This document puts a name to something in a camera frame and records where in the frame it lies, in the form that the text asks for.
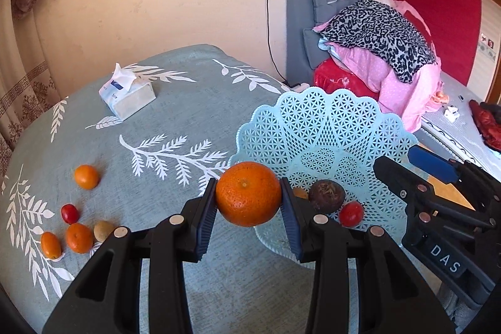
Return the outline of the white tissue pack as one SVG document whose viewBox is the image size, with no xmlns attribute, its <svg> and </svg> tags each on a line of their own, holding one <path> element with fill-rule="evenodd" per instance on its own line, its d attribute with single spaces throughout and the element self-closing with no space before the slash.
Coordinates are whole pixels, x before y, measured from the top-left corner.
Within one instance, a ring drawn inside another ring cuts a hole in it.
<svg viewBox="0 0 501 334">
<path fill-rule="evenodd" d="M 99 97 L 119 120 L 124 121 L 156 99 L 149 80 L 116 63 L 110 79 L 99 89 Z"/>
</svg>

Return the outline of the large orange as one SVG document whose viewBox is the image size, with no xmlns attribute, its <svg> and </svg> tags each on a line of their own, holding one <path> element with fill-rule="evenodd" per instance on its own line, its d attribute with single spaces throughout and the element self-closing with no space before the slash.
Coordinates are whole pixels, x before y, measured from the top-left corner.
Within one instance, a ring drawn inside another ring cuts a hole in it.
<svg viewBox="0 0 501 334">
<path fill-rule="evenodd" d="M 254 227 L 264 224 L 277 213 L 282 192 L 272 170 L 256 162 L 232 165 L 217 181 L 216 200 L 219 212 L 231 224 Z"/>
</svg>

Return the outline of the leopard print cloth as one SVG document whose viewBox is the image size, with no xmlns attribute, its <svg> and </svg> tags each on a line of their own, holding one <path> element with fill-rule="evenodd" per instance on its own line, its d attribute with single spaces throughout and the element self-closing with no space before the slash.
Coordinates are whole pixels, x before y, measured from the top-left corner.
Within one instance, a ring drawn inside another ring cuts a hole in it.
<svg viewBox="0 0 501 334">
<path fill-rule="evenodd" d="M 424 36 L 401 13 L 375 0 L 359 0 L 313 29 L 326 42 L 362 48 L 385 61 L 402 83 L 436 63 Z"/>
</svg>

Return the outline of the round orange mandarin middle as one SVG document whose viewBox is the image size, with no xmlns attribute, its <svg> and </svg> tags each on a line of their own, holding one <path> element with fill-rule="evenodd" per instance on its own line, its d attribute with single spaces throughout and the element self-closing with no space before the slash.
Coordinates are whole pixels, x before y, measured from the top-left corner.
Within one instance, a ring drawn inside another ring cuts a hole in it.
<svg viewBox="0 0 501 334">
<path fill-rule="evenodd" d="M 69 225 L 65 233 L 67 247 L 77 254 L 86 254 L 93 247 L 93 232 L 85 225 Z"/>
</svg>

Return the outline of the small orange left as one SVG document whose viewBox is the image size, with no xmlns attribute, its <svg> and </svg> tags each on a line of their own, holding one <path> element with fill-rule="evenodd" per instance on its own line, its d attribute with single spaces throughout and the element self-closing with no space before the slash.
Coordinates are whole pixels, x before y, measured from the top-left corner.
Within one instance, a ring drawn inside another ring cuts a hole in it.
<svg viewBox="0 0 501 334">
<path fill-rule="evenodd" d="M 58 259 L 62 255 L 62 247 L 58 237 L 49 231 L 43 232 L 40 240 L 43 255 L 47 259 Z"/>
</svg>

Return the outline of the red cherry tomato on bed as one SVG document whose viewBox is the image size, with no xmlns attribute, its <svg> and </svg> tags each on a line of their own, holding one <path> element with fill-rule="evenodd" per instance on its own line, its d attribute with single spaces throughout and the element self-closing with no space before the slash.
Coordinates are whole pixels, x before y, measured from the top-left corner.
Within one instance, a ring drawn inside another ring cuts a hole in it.
<svg viewBox="0 0 501 334">
<path fill-rule="evenodd" d="M 75 224 L 80 219 L 80 212 L 78 208 L 71 203 L 63 205 L 60 209 L 60 213 L 63 221 L 68 225 Z"/>
</svg>

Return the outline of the brown kiwi on bed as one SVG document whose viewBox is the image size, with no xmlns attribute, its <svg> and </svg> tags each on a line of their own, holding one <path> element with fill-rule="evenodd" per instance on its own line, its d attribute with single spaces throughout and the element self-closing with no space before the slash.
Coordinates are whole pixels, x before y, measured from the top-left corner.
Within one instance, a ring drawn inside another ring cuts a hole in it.
<svg viewBox="0 0 501 334">
<path fill-rule="evenodd" d="M 97 242 L 104 242 L 114 231 L 115 226 L 107 220 L 99 220 L 93 227 L 93 235 Z"/>
</svg>

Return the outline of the red tomato in basket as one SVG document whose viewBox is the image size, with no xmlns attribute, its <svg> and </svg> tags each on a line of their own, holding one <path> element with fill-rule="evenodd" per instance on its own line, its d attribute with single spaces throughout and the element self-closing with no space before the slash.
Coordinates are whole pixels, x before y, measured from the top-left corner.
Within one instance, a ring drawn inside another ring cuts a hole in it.
<svg viewBox="0 0 501 334">
<path fill-rule="evenodd" d="M 340 224 L 352 228 L 364 219 L 364 206 L 358 201 L 352 201 L 342 207 L 339 213 Z"/>
</svg>

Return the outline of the beige patterned curtain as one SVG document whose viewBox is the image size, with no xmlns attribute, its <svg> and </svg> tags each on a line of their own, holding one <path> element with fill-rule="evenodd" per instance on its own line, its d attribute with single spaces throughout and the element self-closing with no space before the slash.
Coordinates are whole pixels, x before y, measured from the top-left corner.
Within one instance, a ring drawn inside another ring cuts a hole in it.
<svg viewBox="0 0 501 334">
<path fill-rule="evenodd" d="M 35 22 L 39 0 L 1 0 L 1 175 L 25 129 L 60 100 Z"/>
</svg>

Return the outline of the red headboard panel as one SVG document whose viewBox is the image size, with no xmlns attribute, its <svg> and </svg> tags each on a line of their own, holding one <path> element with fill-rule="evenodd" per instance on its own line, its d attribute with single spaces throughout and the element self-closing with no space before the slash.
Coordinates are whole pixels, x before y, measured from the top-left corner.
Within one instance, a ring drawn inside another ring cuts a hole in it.
<svg viewBox="0 0 501 334">
<path fill-rule="evenodd" d="M 398 1 L 413 6 L 428 25 L 442 70 L 467 85 L 481 29 L 482 0 Z"/>
</svg>

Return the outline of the grey blue cushion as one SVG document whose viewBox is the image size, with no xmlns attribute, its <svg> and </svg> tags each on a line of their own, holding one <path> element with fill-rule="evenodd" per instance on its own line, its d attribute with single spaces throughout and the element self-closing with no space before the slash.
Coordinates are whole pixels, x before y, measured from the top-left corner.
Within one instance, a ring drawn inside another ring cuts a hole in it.
<svg viewBox="0 0 501 334">
<path fill-rule="evenodd" d="M 329 57 L 318 47 L 313 28 L 358 0 L 286 0 L 286 79 L 291 85 L 313 83 L 314 70 Z"/>
</svg>

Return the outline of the red quilt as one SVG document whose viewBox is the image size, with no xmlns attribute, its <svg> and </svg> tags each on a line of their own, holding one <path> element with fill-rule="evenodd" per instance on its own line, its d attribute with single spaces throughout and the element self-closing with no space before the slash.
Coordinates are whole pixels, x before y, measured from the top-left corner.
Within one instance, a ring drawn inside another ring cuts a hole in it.
<svg viewBox="0 0 501 334">
<path fill-rule="evenodd" d="M 331 94 L 339 89 L 353 92 L 357 97 L 379 99 L 379 93 L 371 91 L 351 71 L 341 68 L 332 58 L 323 61 L 313 72 L 313 85 Z"/>
</svg>

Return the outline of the small oval orange far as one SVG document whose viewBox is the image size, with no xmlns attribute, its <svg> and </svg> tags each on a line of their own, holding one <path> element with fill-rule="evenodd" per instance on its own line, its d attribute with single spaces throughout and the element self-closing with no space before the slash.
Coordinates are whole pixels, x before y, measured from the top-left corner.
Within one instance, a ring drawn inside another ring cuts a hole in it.
<svg viewBox="0 0 501 334">
<path fill-rule="evenodd" d="M 75 183 L 85 190 L 92 190 L 100 181 L 100 174 L 96 168 L 89 164 L 82 164 L 74 171 Z"/>
</svg>

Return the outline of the pink dotted blanket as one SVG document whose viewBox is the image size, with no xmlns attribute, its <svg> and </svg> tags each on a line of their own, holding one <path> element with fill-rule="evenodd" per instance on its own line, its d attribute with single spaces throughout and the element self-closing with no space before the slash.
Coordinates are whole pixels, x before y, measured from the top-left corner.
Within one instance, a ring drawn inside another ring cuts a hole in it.
<svg viewBox="0 0 501 334">
<path fill-rule="evenodd" d="M 422 115 L 440 108 L 436 95 L 443 87 L 442 63 L 436 54 L 430 30 L 417 10 L 406 1 L 395 1 L 390 7 L 418 29 L 436 56 L 436 63 L 422 67 L 410 84 L 400 82 L 393 69 L 369 51 L 344 48 L 333 42 L 326 42 L 321 36 L 320 39 L 333 57 L 361 79 L 371 91 L 379 93 L 378 103 L 382 112 L 398 115 L 404 128 L 415 132 L 420 129 Z"/>
</svg>

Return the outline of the dark avocado in basket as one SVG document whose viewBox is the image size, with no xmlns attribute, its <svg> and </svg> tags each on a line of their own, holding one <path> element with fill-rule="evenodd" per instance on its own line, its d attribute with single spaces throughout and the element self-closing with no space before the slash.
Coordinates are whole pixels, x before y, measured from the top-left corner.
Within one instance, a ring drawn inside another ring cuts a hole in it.
<svg viewBox="0 0 501 334">
<path fill-rule="evenodd" d="M 331 180 L 315 181 L 308 192 L 308 201 L 317 211 L 325 214 L 337 211 L 345 198 L 345 189 Z"/>
</svg>

